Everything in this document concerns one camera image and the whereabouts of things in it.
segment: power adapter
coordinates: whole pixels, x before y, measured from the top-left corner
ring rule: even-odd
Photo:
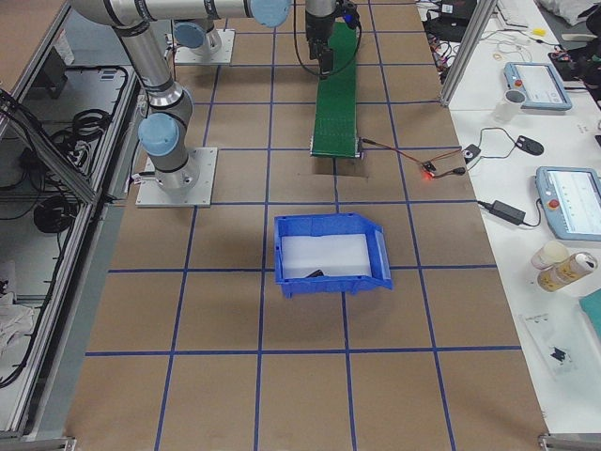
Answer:
[[[511,224],[515,224],[516,226],[524,224],[526,213],[522,210],[513,208],[511,205],[504,204],[499,200],[495,200],[492,204],[479,200],[478,204],[482,205],[485,210],[490,212],[490,214],[494,214]]]

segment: white cup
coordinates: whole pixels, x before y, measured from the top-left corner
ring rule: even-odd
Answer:
[[[515,116],[526,101],[526,95],[517,89],[508,89],[503,94],[503,98],[495,110],[492,112],[492,118],[500,123],[509,122]]]
[[[570,252],[559,241],[549,241],[541,247],[530,260],[534,268],[543,270],[554,263],[559,263],[570,257]]]

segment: white foam insert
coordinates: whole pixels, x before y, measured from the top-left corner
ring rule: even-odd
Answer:
[[[317,270],[324,275],[372,275],[363,234],[282,237],[284,279],[303,278]]]

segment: green conveyor belt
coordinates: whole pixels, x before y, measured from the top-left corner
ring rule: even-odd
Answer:
[[[334,71],[353,57],[357,35],[344,23],[336,23],[330,39],[334,49]],[[353,61],[341,72],[319,80],[316,124],[311,155],[314,157],[355,158],[357,141],[357,72]]]

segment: floor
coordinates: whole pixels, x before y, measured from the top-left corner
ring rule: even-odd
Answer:
[[[456,148],[415,5],[360,3],[359,135],[421,160]],[[291,18],[226,26],[231,67],[177,68],[188,144],[220,148],[213,205],[140,210],[133,189],[66,432],[84,451],[538,449],[469,178],[426,180],[384,148],[316,162]],[[384,227],[394,289],[284,298],[273,218],[337,211]]]

